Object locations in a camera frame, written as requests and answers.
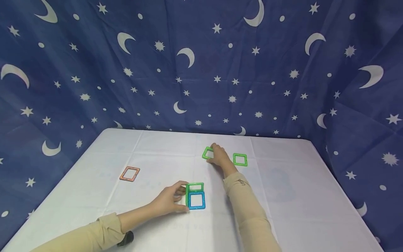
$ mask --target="white crescent moon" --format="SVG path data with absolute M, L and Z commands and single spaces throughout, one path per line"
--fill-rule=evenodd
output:
M 115 129 L 123 129 L 122 125 L 116 121 L 114 121 L 117 125 L 117 127 L 115 127 Z
M 45 156 L 54 156 L 58 154 L 62 150 L 62 143 L 59 143 L 59 147 L 56 149 L 49 149 L 46 145 L 46 141 L 42 144 L 42 152 L 45 154 Z
M 188 56 L 188 58 L 189 58 L 188 68 L 190 68 L 193 65 L 193 63 L 195 62 L 195 54 L 193 53 L 193 51 L 190 48 L 182 48 L 178 52 L 177 56 L 180 54 L 185 54 L 186 56 Z
M 250 26 L 253 27 L 257 27 L 258 25 L 260 25 L 260 23 L 263 20 L 263 16 L 264 16 L 264 5 L 262 0 L 258 0 L 259 1 L 259 12 L 257 14 L 257 16 L 253 19 L 247 19 L 245 17 L 243 17 L 243 19 L 246 21 L 246 23 L 248 23 Z
M 325 37 L 320 33 L 316 32 L 316 33 L 310 35 L 309 38 L 306 40 L 306 43 L 305 43 L 305 52 L 306 52 L 306 54 L 309 55 L 309 48 L 311 47 L 312 43 L 314 43 L 316 40 L 326 41 Z
M 123 49 L 123 51 L 127 52 L 128 54 L 130 54 L 129 51 L 126 49 L 126 46 L 125 46 L 125 42 L 126 42 L 127 39 L 131 39 L 131 40 L 136 41 L 130 34 L 127 34 L 127 33 L 124 33 L 124 32 L 119 32 L 119 34 L 118 34 L 118 43 L 119 43 L 120 47 Z
M 18 67 L 10 65 L 10 64 L 5 64 L 1 68 L 0 79 L 3 79 L 4 76 L 6 76 L 9 73 L 13 73 L 13 74 L 17 75 L 18 77 L 20 77 L 27 85 L 27 88 L 29 88 L 29 80 L 28 80 L 27 75 Z
M 360 68 L 359 70 L 367 71 L 371 75 L 370 80 L 360 88 L 367 88 L 377 84 L 383 76 L 383 68 L 378 65 L 365 66 Z
M 246 130 L 244 127 L 241 126 L 242 131 L 239 134 L 234 133 L 234 135 L 245 135 L 246 134 Z
M 325 126 L 325 123 L 323 122 L 323 118 L 325 117 L 325 115 L 326 115 L 326 114 L 320 114 L 320 115 L 318 116 L 318 118 L 316 119 L 316 123 L 317 123 L 320 127 L 324 128 L 324 129 L 327 129 L 326 126 Z
M 56 16 L 56 13 L 53 10 L 53 8 L 48 4 L 47 1 L 45 1 L 45 0 L 41 0 L 41 1 L 42 1 L 42 3 L 44 3 L 46 10 L 48 11 L 48 14 L 46 16 L 40 16 L 40 15 L 35 14 L 35 16 L 37 16 L 40 19 L 45 20 L 46 22 L 49 22 L 49 23 L 57 23 L 57 16 Z
M 364 205 L 361 207 L 361 208 L 359 208 L 359 209 L 356 209 L 357 210 L 357 212 L 359 213 L 359 215 L 361 216 L 361 217 L 363 217 L 366 213 L 367 213 L 367 204 L 364 202 Z
M 185 113 L 187 110 L 181 110 L 181 109 L 179 109 L 179 108 L 178 108 L 178 102 L 179 102 L 179 101 L 177 101 L 177 102 L 174 104 L 174 110 L 175 110 L 175 112 L 178 113 L 178 114 L 183 114 L 183 113 Z

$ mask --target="green square frame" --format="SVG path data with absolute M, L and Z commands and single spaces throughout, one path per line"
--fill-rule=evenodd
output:
M 210 157 L 209 156 L 206 156 L 206 154 L 207 154 L 207 151 L 213 151 L 213 148 L 210 148 L 210 147 L 206 147 L 205 148 L 205 150 L 204 150 L 204 152 L 203 152 L 203 155 L 201 156 L 202 158 L 204 158 L 204 159 L 209 159 Z
M 245 164 L 237 163 L 236 162 L 236 157 L 237 156 L 244 157 L 245 158 Z M 234 153 L 234 155 L 233 155 L 233 163 L 234 163 L 234 165 L 248 166 L 248 158 L 246 157 L 246 154 Z

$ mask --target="blue fabric backdrop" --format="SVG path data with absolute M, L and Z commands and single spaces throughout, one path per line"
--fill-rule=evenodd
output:
M 123 127 L 311 140 L 383 248 L 403 251 L 402 1 L 0 7 L 0 248 Z

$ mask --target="white star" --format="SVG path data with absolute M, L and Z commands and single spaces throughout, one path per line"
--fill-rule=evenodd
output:
M 78 140 L 77 143 L 76 143 L 76 148 L 80 148 L 81 145 L 83 145 L 83 141 L 81 141 L 81 139 L 80 139 L 80 140 Z
M 80 82 L 80 78 L 77 78 L 77 75 L 74 77 L 71 76 L 71 80 L 74 81 L 74 83 Z
M 302 99 L 308 99 L 308 94 L 306 94 L 306 93 L 301 94 L 301 97 L 300 97 L 300 98 L 302 98 Z
M 42 124 L 48 125 L 48 123 L 51 123 L 50 118 L 46 117 L 45 119 L 42 119 L 44 122 Z
M 352 171 L 351 172 L 347 172 L 347 175 L 345 175 L 346 177 L 349 177 L 349 180 L 354 179 L 355 180 L 355 175 Z
M 237 98 L 236 98 L 235 96 L 230 96 L 230 97 L 228 98 L 228 100 L 229 100 L 229 102 L 233 103 L 233 102 L 236 102 L 236 101 L 237 101 Z
M 390 117 L 386 118 L 386 120 L 389 120 L 389 124 L 394 123 L 397 125 L 397 122 L 402 120 L 399 118 L 399 114 L 397 114 L 397 115 L 389 114 L 389 115 L 390 115 Z
M 155 48 L 158 50 L 158 51 L 163 51 L 164 50 L 164 43 L 162 43 L 162 42 L 160 42 L 159 40 L 158 41 L 156 41 L 155 42 Z
M 296 69 L 292 70 L 291 73 L 290 73 L 290 78 L 295 79 L 295 78 L 297 78 L 298 75 L 299 75 L 299 73 L 298 73 L 298 71 Z
M 54 81 L 54 85 L 55 85 L 57 88 L 60 88 L 60 86 L 61 86 L 61 84 L 59 84 L 58 81 Z
M 32 186 L 36 183 L 36 182 L 34 181 L 34 179 L 35 179 L 35 178 L 33 178 L 33 179 L 28 178 L 28 181 L 25 182 L 25 183 L 27 184 L 27 187 L 28 187 L 28 186 L 32 187 Z
M 78 51 L 77 46 L 73 43 L 69 44 L 69 46 L 71 46 L 71 50 Z
M 10 32 L 14 35 L 14 37 L 20 36 L 20 35 L 18 34 L 19 30 L 16 30 L 16 29 L 14 28 L 14 26 L 8 27 L 8 29 L 9 29 Z
M 29 117 L 29 115 L 33 115 L 33 108 L 28 108 L 25 107 L 25 109 L 20 109 L 22 111 L 21 115 L 27 115 L 27 117 Z
M 255 56 L 256 56 L 256 54 L 259 53 L 260 48 L 258 48 L 258 47 L 256 46 L 255 48 L 252 48 L 252 50 L 253 50 L 252 53 L 255 54 Z
M 334 96 L 333 96 L 333 97 L 334 97 L 335 99 L 340 98 L 340 94 L 341 94 L 341 93 L 337 90 L 336 92 L 334 92 Z
M 337 115 L 336 112 L 337 112 L 337 110 L 334 110 L 334 108 L 332 108 L 332 109 L 330 110 L 330 114 L 331 114 L 332 116 Z
M 316 2 L 314 5 L 311 5 L 311 9 L 309 10 L 309 12 L 312 12 L 312 15 L 314 14 L 314 12 L 318 12 L 318 7 L 320 5 L 316 5 Z
M 105 15 L 105 12 L 108 12 L 106 10 L 106 5 L 102 5 L 101 3 L 99 5 L 97 5 L 100 9 L 100 12 L 102 12 Z
M 214 28 L 212 28 L 212 29 L 214 30 L 214 34 L 215 34 L 216 32 L 220 33 L 220 30 L 222 28 L 220 28 L 220 24 L 218 24 L 218 25 L 214 24 Z
M 220 79 L 221 79 L 221 77 L 218 77 L 218 75 L 217 75 L 217 77 L 214 77 L 214 81 L 216 81 L 217 83 L 218 83 L 219 81 L 221 81 Z

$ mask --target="crescent moon print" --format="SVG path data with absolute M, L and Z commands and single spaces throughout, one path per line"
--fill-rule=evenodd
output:
M 4 76 L 6 76 L 9 73 L 13 73 L 13 74 L 17 75 L 18 77 L 20 77 L 27 85 L 27 88 L 29 88 L 29 80 L 28 80 L 27 75 L 24 73 L 24 71 L 22 71 L 21 69 L 19 69 L 16 66 L 13 66 L 10 64 L 5 64 L 1 68 L 0 79 L 3 79 Z
M 53 8 L 48 4 L 47 1 L 45 1 L 45 0 L 41 0 L 41 1 L 42 1 L 42 3 L 44 3 L 46 10 L 48 11 L 48 14 L 45 16 L 40 16 L 40 15 L 35 14 L 35 16 L 37 16 L 40 19 L 45 20 L 46 22 L 49 22 L 49 23 L 57 23 L 57 16 L 56 16 L 56 13 L 53 10 Z
M 247 18 L 243 17 L 243 19 L 246 21 L 246 23 L 253 27 L 257 27 L 258 25 L 260 25 L 260 23 L 263 20 L 263 16 L 264 16 L 263 2 L 262 2 L 262 0 L 258 0 L 258 1 L 259 1 L 259 12 L 256 15 L 256 17 L 253 19 L 247 19 Z
M 383 68 L 378 65 L 362 67 L 359 70 L 367 71 L 371 75 L 370 80 L 360 88 L 367 88 L 377 84 L 383 76 Z
M 314 43 L 316 40 L 323 40 L 326 42 L 325 37 L 320 33 L 314 33 L 314 34 L 310 35 L 305 43 L 305 53 L 306 54 L 309 55 L 309 49 L 311 48 L 312 43 Z

